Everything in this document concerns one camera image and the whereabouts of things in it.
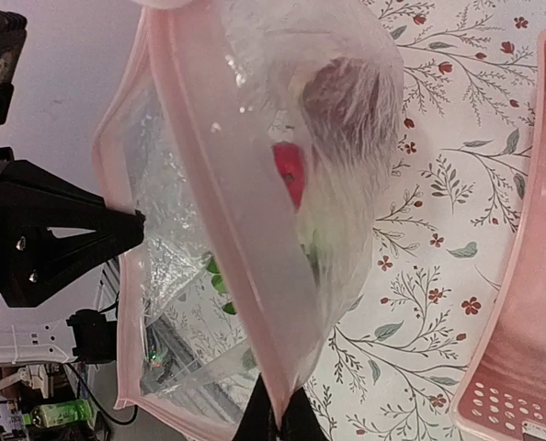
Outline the floral patterned table mat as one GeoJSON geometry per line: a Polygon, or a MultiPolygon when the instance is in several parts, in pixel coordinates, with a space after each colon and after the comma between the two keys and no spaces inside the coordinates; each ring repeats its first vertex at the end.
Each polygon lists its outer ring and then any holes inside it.
{"type": "Polygon", "coordinates": [[[460,440],[452,398],[518,231],[546,1],[370,1],[404,59],[374,269],[306,390],[331,440],[460,440]]]}

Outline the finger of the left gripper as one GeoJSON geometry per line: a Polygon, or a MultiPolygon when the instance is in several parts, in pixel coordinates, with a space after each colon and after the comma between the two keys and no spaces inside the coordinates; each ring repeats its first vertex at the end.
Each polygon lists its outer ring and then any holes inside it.
{"type": "Polygon", "coordinates": [[[144,215],[0,148],[0,298],[35,308],[111,258],[140,245],[144,215]]]}

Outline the pink perforated plastic basket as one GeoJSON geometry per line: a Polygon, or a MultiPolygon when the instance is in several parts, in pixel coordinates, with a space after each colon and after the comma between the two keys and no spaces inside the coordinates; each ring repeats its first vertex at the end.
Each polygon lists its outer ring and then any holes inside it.
{"type": "Polygon", "coordinates": [[[483,440],[546,440],[546,29],[529,179],[517,237],[490,319],[452,402],[483,440]]]}

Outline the clear zip top bag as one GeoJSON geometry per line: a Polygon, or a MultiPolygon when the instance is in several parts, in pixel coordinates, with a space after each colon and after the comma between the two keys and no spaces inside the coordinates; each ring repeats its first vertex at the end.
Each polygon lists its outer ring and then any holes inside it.
{"type": "Polygon", "coordinates": [[[321,440],[305,384],[372,265],[404,64],[359,1],[144,1],[92,158],[146,217],[118,406],[194,440],[321,440]]]}

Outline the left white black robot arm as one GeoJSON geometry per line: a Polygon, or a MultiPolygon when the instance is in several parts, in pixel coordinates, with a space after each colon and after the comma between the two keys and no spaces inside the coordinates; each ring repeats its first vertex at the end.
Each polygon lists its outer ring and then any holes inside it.
{"type": "MultiPolygon", "coordinates": [[[[0,300],[33,309],[90,270],[140,245],[144,215],[104,199],[0,148],[0,300]]],[[[117,324],[85,309],[66,319],[0,329],[0,365],[93,364],[116,358],[117,324]]]]}

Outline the green drink bottle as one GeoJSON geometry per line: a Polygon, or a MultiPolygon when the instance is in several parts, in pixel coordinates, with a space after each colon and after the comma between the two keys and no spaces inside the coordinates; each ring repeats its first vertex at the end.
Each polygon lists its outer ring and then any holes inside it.
{"type": "Polygon", "coordinates": [[[24,425],[38,428],[51,428],[90,421],[93,409],[88,400],[76,399],[54,404],[42,404],[23,414],[24,425]]]}

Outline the white radish toy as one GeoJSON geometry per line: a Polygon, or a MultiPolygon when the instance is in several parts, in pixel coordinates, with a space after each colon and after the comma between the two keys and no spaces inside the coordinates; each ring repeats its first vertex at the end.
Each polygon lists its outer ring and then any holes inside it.
{"type": "Polygon", "coordinates": [[[308,258],[324,315],[338,321],[352,307],[370,271],[373,243],[374,199],[362,181],[349,176],[315,176],[306,183],[301,207],[296,211],[285,184],[250,183],[241,191],[246,224],[265,225],[272,239],[287,235],[280,222],[291,222],[297,241],[308,258]]]}

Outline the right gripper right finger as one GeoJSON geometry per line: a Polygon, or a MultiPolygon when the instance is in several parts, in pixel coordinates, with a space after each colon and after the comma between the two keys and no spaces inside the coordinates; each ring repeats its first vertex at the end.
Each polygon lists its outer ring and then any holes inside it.
{"type": "Polygon", "coordinates": [[[327,441],[304,389],[297,390],[282,417],[279,439],[283,441],[327,441]]]}

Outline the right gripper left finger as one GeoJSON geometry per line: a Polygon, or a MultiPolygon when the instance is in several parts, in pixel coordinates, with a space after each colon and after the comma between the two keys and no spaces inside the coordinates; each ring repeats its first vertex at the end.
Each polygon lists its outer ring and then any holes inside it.
{"type": "Polygon", "coordinates": [[[257,378],[243,416],[243,441],[277,441],[280,431],[261,376],[257,378]]]}

